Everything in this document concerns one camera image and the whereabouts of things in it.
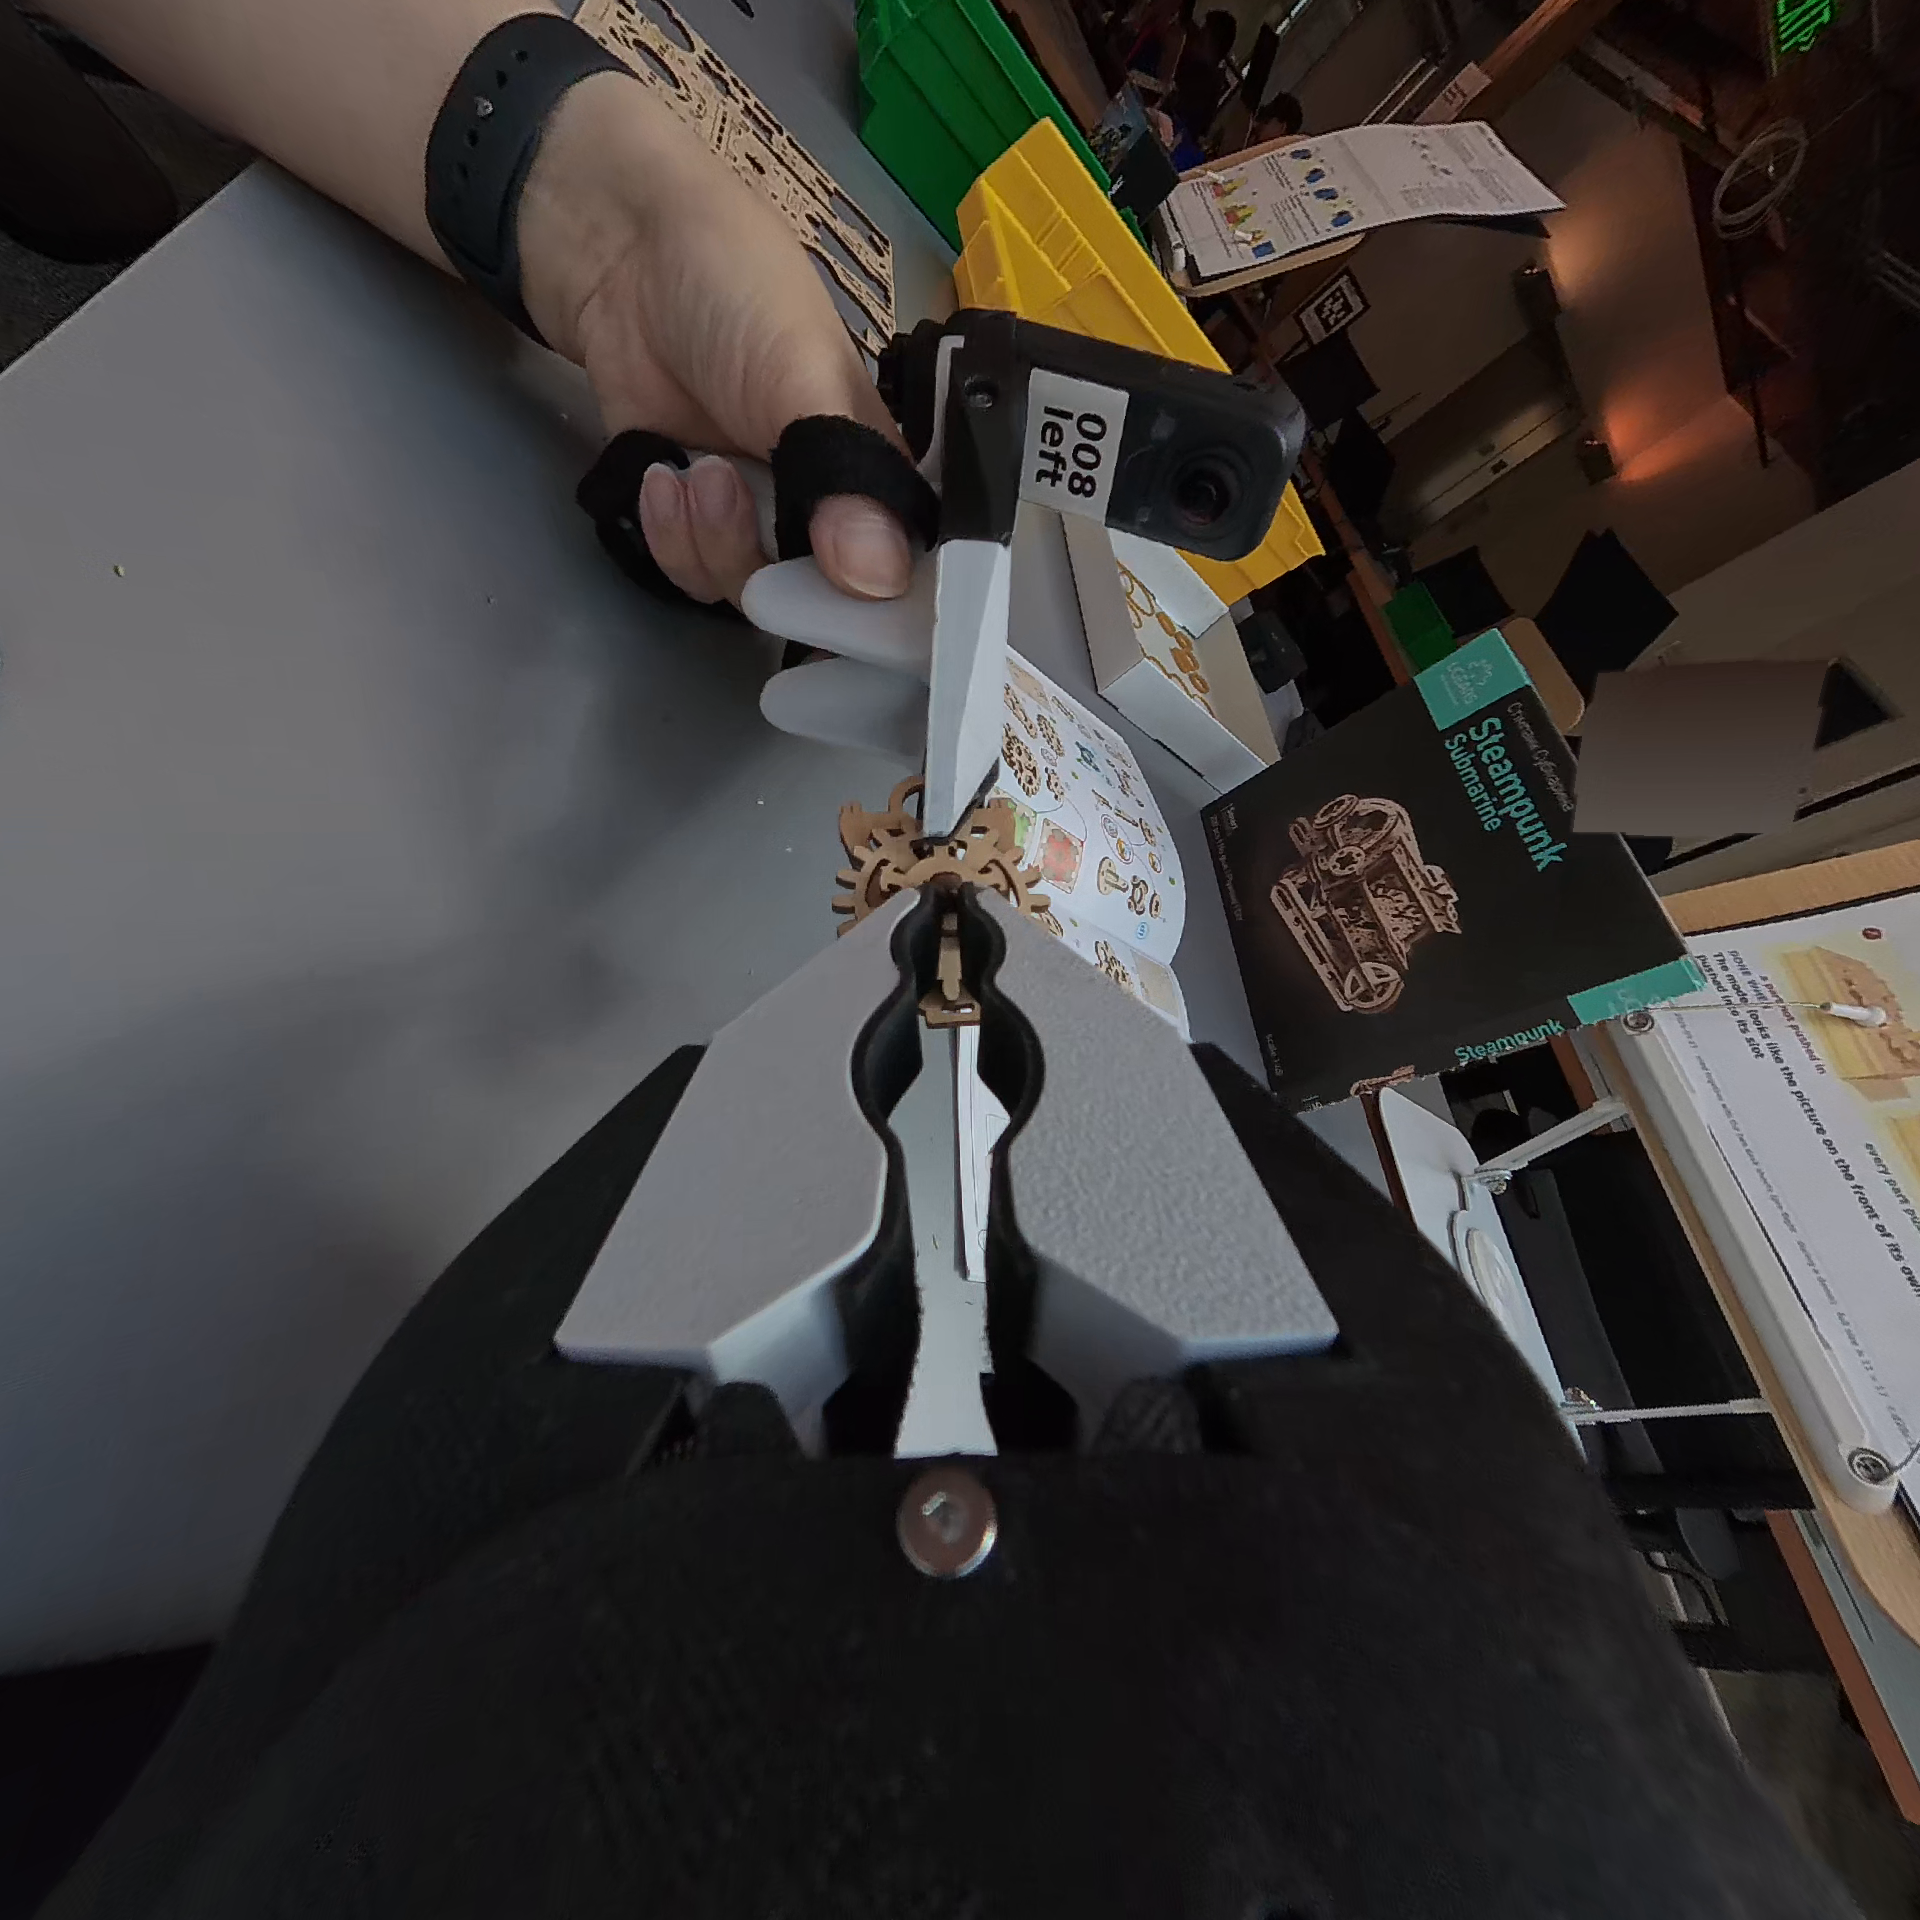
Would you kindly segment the laser-cut plywood parts sheet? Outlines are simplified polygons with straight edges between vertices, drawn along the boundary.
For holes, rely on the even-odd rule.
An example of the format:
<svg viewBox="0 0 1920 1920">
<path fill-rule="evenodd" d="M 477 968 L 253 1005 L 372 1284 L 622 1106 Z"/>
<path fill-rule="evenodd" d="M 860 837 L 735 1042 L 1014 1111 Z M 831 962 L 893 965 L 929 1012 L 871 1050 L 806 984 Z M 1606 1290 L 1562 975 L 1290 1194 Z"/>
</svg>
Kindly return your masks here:
<svg viewBox="0 0 1920 1920">
<path fill-rule="evenodd" d="M 676 6 L 580 2 L 573 21 L 781 215 L 876 372 L 895 335 L 893 239 Z"/>
</svg>

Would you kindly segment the person's left forearm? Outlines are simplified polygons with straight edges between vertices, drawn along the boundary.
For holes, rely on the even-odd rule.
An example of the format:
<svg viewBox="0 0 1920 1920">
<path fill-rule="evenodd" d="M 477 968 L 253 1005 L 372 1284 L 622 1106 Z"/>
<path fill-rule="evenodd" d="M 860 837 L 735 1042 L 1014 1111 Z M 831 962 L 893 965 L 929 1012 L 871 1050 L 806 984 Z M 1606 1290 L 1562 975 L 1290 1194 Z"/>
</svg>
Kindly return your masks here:
<svg viewBox="0 0 1920 1920">
<path fill-rule="evenodd" d="M 425 141 L 501 2 L 50 2 L 116 68 L 437 268 Z"/>
</svg>

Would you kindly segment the black wristband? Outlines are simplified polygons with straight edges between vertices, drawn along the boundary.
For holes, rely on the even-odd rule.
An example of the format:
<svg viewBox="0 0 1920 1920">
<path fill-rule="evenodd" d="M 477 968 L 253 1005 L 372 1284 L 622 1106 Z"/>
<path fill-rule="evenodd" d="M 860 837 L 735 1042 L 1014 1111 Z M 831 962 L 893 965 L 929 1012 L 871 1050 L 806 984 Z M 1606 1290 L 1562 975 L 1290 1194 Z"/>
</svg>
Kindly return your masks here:
<svg viewBox="0 0 1920 1920">
<path fill-rule="evenodd" d="M 545 335 L 521 296 L 521 189 L 550 113 L 598 74 L 633 72 L 570 15 L 509 15 L 468 49 L 423 149 L 423 212 L 438 250 L 535 344 Z"/>
</svg>

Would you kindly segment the wooden document stand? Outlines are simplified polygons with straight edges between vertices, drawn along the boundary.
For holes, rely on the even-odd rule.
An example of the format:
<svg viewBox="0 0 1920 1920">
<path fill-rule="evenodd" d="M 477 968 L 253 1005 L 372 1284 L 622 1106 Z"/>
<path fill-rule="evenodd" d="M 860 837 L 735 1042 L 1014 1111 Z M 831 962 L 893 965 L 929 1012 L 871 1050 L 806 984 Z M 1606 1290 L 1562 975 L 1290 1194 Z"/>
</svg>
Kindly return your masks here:
<svg viewBox="0 0 1920 1920">
<path fill-rule="evenodd" d="M 1810 1517 L 1778 1526 L 1843 1688 L 1861 1717 L 1898 1809 L 1916 1822 L 1916 1735 L 1892 1712 L 1898 1655 L 1916 1673 L 1916 1526 L 1898 1503 L 1898 1449 L 1878 1449 L 1851 1336 L 1801 1228 L 1778 1194 L 1753 1121 L 1707 1086 L 1705 1046 L 1663 1040 L 1653 1012 L 1597 1024 L 1601 1063 L 1572 1078 L 1588 1106 L 1571 1138 L 1615 1120 L 1647 1151 L 1718 1312 L 1809 1490 Z"/>
</svg>

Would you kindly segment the person's left hand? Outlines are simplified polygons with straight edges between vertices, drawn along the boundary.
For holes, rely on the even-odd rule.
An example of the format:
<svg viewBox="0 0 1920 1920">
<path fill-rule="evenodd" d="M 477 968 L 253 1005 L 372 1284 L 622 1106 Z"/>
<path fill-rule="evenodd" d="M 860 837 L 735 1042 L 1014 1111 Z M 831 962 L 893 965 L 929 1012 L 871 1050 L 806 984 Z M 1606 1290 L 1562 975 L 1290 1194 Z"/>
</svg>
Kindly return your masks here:
<svg viewBox="0 0 1920 1920">
<path fill-rule="evenodd" d="M 588 372 L 606 430 L 692 452 L 642 474 L 637 521 L 694 601 L 735 602 L 764 564 L 729 457 L 764 462 L 817 416 L 899 439 L 795 232 L 635 80 L 601 72 L 557 101 L 517 238 L 521 302 Z"/>
</svg>

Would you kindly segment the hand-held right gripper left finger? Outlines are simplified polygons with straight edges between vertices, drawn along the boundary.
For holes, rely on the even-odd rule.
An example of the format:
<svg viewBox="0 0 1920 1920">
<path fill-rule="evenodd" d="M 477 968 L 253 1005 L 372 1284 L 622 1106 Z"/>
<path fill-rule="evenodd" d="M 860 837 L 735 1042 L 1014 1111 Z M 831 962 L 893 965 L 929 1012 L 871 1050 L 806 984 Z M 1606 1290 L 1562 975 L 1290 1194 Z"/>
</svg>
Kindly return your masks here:
<svg viewBox="0 0 1920 1920">
<path fill-rule="evenodd" d="M 723 1025 L 555 1332 L 570 1359 L 676 1367 L 895 1452 L 921 1343 L 906 1156 L 934 894 L 895 896 Z"/>
</svg>

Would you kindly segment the printed instruction sheet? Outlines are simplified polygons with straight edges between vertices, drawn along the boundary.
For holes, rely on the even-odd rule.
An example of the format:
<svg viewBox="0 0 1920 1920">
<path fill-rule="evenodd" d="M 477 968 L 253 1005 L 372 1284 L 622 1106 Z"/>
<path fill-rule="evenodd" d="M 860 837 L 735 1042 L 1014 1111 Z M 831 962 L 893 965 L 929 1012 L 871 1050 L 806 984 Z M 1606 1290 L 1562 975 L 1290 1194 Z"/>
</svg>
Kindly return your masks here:
<svg viewBox="0 0 1920 1920">
<path fill-rule="evenodd" d="M 1695 932 L 1660 1018 L 1873 1453 L 1916 1503 L 1916 892 Z"/>
<path fill-rule="evenodd" d="M 1564 199 L 1484 124 L 1363 126 L 1269 141 L 1180 180 L 1162 206 L 1190 282 L 1340 255 L 1402 223 L 1526 223 Z"/>
</svg>

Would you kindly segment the yellow plastic bin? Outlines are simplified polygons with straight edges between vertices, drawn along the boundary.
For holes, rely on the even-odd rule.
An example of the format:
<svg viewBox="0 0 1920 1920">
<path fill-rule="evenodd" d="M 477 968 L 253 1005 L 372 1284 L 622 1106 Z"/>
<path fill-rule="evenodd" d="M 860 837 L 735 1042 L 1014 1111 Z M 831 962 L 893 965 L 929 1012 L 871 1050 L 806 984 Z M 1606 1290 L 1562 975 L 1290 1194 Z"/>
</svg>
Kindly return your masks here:
<svg viewBox="0 0 1920 1920">
<path fill-rule="evenodd" d="M 1226 372 L 1227 364 L 1047 119 L 999 154 L 956 212 L 956 302 Z"/>
</svg>

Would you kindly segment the illustrated assembly booklet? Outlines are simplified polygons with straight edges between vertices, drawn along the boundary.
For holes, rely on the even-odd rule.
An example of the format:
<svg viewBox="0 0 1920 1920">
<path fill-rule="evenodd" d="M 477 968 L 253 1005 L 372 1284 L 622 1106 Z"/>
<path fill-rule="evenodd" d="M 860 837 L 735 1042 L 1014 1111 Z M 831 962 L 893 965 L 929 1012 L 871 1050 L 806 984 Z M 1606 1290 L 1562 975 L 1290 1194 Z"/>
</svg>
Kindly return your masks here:
<svg viewBox="0 0 1920 1920">
<path fill-rule="evenodd" d="M 986 802 L 1009 808 L 1014 863 L 1042 896 L 1027 913 L 1188 1040 L 1170 962 L 1190 889 L 1162 806 L 1132 746 L 1017 652 Z"/>
</svg>

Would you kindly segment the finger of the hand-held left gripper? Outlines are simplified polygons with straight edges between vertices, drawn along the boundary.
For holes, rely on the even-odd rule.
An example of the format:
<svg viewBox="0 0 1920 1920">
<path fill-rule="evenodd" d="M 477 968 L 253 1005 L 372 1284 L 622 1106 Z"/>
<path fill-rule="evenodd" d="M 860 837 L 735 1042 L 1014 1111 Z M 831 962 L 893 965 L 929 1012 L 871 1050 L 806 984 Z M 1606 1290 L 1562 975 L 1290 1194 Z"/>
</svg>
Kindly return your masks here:
<svg viewBox="0 0 1920 1920">
<path fill-rule="evenodd" d="M 921 825 L 953 837 L 996 780 L 1013 545 L 950 538 L 932 556 Z"/>
</svg>

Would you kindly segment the green plastic bin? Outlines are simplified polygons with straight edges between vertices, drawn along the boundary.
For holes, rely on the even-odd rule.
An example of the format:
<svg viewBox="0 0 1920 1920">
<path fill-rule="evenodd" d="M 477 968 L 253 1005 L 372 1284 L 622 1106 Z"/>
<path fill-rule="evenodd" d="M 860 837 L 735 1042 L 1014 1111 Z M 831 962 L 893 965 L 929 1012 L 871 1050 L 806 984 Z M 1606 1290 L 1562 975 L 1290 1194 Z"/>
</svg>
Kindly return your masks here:
<svg viewBox="0 0 1920 1920">
<path fill-rule="evenodd" d="M 950 249 L 974 180 L 1038 121 L 1114 184 L 995 4 L 860 2 L 855 49 L 862 141 Z"/>
</svg>

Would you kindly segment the wooden gear assembly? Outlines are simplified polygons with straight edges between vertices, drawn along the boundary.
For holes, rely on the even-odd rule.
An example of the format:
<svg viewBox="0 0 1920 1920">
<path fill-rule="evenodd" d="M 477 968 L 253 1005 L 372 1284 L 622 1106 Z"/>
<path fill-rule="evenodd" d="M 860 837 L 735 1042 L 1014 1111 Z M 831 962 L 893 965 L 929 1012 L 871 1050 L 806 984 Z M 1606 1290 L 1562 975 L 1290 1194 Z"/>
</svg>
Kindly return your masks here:
<svg viewBox="0 0 1920 1920">
<path fill-rule="evenodd" d="M 1065 926 L 1041 889 L 1041 866 L 1027 862 L 1033 822 L 1004 796 L 975 805 L 953 833 L 930 833 L 921 821 L 923 780 L 895 784 L 881 808 L 847 802 L 839 810 L 846 863 L 834 876 L 831 911 L 847 928 L 886 904 L 895 894 L 932 884 L 972 884 L 1005 897 L 1053 936 Z"/>
</svg>

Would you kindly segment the white cardboard box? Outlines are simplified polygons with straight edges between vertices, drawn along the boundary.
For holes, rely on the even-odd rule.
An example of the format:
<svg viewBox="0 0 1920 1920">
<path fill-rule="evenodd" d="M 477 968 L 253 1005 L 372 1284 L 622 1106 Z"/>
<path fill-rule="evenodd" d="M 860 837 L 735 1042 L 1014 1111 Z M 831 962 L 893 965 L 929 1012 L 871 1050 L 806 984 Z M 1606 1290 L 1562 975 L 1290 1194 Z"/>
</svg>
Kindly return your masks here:
<svg viewBox="0 0 1920 1920">
<path fill-rule="evenodd" d="M 1062 517 L 1098 693 L 1223 796 L 1279 756 L 1230 607 L 1170 545 Z"/>
</svg>

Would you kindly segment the small wooden notched part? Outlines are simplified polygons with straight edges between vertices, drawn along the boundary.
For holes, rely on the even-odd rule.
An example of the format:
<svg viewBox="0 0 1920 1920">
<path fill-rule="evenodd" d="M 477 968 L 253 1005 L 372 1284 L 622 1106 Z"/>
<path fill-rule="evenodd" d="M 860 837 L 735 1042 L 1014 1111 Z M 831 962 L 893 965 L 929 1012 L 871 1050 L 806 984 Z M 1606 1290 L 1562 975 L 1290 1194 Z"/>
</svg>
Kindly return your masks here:
<svg viewBox="0 0 1920 1920">
<path fill-rule="evenodd" d="M 938 892 L 932 921 L 932 950 L 925 965 L 925 984 L 918 997 L 918 1014 L 929 1031 L 953 1032 L 981 1025 L 981 1002 L 970 974 L 970 897 L 961 889 Z"/>
</svg>

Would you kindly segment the black model kit box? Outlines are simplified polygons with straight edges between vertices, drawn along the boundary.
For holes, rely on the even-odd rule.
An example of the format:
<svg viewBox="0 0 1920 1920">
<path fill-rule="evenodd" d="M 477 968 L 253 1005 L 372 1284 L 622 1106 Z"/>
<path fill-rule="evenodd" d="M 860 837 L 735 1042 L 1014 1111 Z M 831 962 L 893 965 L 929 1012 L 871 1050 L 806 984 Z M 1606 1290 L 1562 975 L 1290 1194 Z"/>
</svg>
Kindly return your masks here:
<svg viewBox="0 0 1920 1920">
<path fill-rule="evenodd" d="M 1205 808 L 1267 1080 L 1293 1111 L 1707 990 L 1500 631 Z"/>
</svg>

